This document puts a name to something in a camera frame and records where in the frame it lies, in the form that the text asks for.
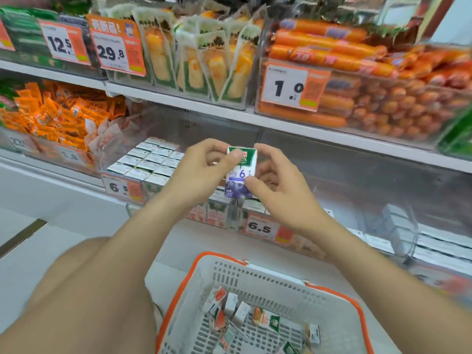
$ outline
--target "white plastic basket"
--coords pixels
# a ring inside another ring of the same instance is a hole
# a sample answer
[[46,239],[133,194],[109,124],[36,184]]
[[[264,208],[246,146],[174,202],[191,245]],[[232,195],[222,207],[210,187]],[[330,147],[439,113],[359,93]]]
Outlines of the white plastic basket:
[[[373,354],[365,316],[353,299],[328,288],[239,261],[219,253],[204,252],[195,259],[175,294],[156,339],[156,354],[207,354],[218,336],[209,329],[200,311],[207,289],[218,283],[251,304],[242,336],[228,354],[272,354],[285,340],[302,347],[302,324],[320,326],[322,345],[316,354]],[[279,335],[255,327],[254,306],[281,315]]]

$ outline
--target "shelf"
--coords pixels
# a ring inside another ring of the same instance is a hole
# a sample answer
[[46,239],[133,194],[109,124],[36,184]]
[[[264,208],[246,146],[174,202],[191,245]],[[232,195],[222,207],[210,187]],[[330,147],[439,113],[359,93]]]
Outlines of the shelf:
[[54,81],[59,82],[78,84],[84,87],[106,90],[105,83],[100,79],[93,79],[71,73],[54,71],[47,68],[39,68],[31,65],[22,65],[20,63],[9,62],[0,59],[0,69],[19,72],[23,74],[30,74],[36,77],[52,79]]
[[253,124],[256,126],[278,130],[285,133],[304,136],[311,139],[321,140],[371,151],[378,154],[388,155],[395,158],[415,161],[419,163],[439,166],[451,170],[472,173],[472,162],[456,159],[437,153],[435,150],[415,148],[408,145],[385,142],[380,139],[367,138],[361,135],[343,133],[331,129],[316,128],[310,125],[287,122],[277,118],[271,118],[254,113],[253,108],[247,110],[236,110],[215,104],[194,101],[173,95],[158,93],[150,90],[144,90],[129,87],[121,84],[103,82],[96,79],[81,77],[74,74],[67,74],[58,71],[21,65],[14,62],[0,60],[0,69],[30,74],[56,81],[80,84],[83,86],[105,89],[110,94],[122,94],[124,96],[143,99],[169,106],[175,106],[181,109],[187,109],[194,112],[209,114],[215,117],[236,120],[239,122]]

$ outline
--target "price tag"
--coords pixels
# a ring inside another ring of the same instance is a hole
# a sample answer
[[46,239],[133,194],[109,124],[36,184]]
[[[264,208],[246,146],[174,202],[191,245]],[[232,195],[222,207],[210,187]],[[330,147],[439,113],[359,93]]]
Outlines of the price tag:
[[102,68],[146,76],[141,36],[135,22],[97,15],[87,18]]
[[10,36],[8,35],[7,29],[0,20],[0,48],[8,51],[15,51],[15,47],[11,42]]
[[245,232],[275,241],[280,224],[266,218],[249,215]]
[[26,151],[29,153],[39,153],[36,145],[26,134],[21,134],[8,129],[3,129],[3,133],[5,133],[11,145],[13,145],[16,150]]
[[84,161],[84,158],[87,159],[87,155],[84,152],[75,150],[73,148],[66,148],[60,145],[55,145],[54,147],[59,152],[62,160],[64,160],[66,163],[90,167],[90,160]]
[[269,61],[261,100],[316,111],[330,75],[330,71]]
[[52,58],[91,65],[80,27],[42,20],[39,25]]
[[118,196],[122,199],[143,203],[143,193],[141,190],[141,183],[139,181],[128,180],[119,177],[112,177],[110,175],[102,175],[103,185],[105,191],[113,196]]

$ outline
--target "miniature juice box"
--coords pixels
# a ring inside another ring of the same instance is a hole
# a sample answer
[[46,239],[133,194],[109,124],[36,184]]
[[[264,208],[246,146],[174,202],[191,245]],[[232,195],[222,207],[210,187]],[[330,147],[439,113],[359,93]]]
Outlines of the miniature juice box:
[[[228,147],[227,153],[239,147]],[[225,196],[235,199],[251,199],[252,194],[244,185],[244,179],[256,174],[257,149],[239,148],[243,151],[241,162],[226,175]]]

